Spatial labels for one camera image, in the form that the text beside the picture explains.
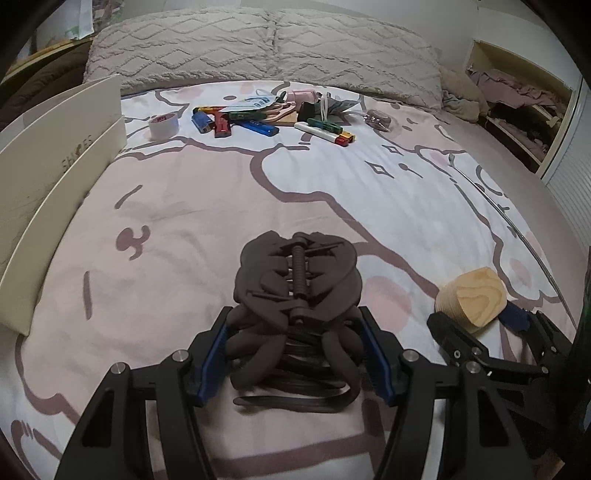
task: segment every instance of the blue gripper pad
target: blue gripper pad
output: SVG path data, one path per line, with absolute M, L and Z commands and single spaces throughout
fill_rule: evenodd
M 228 328 L 224 323 L 212 347 L 203 361 L 201 370 L 201 386 L 197 392 L 197 406 L 203 407 L 207 401 L 215 397 L 219 387 L 226 376 L 226 341 L 228 339 Z
M 499 321 L 514 332 L 527 332 L 531 324 L 527 310 L 520 309 L 510 301 L 507 302 L 507 306 L 500 312 Z
M 394 390 L 392 389 L 392 375 L 390 365 L 376 340 L 374 333 L 365 321 L 361 322 L 363 331 L 363 363 L 376 395 L 384 400 L 388 407 L 394 405 Z

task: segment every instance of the red lighter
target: red lighter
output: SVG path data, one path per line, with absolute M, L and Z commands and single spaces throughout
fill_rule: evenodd
M 227 113 L 215 112 L 213 117 L 216 123 L 216 138 L 229 137 L 232 135 L 232 131 L 230 130 L 230 117 Z

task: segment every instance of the green clothespin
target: green clothespin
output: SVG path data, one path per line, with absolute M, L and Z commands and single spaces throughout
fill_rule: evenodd
M 323 122 L 322 120 L 317 120 L 315 118 L 310 118 L 308 120 L 308 125 L 311 127 L 321 128 L 322 130 L 326 130 L 332 134 L 340 135 L 343 133 L 343 127 L 338 126 L 337 124 L 333 124 L 331 122 Z

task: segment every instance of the pink item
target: pink item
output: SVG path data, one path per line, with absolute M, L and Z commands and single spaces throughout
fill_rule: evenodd
M 295 102 L 295 109 L 299 110 L 303 102 L 316 103 L 318 101 L 318 93 L 315 90 L 292 90 L 287 92 L 288 102 Z
M 512 108 L 544 105 L 555 107 L 562 113 L 566 110 L 555 94 L 532 85 L 523 85 L 515 77 L 497 69 L 474 72 L 470 79 L 482 90 L 488 102 L 500 102 Z

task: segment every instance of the brown blanket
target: brown blanket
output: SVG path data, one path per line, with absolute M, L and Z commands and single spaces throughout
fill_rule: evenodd
M 35 105 L 82 84 L 91 42 L 85 42 L 45 65 L 0 108 L 0 130 Z

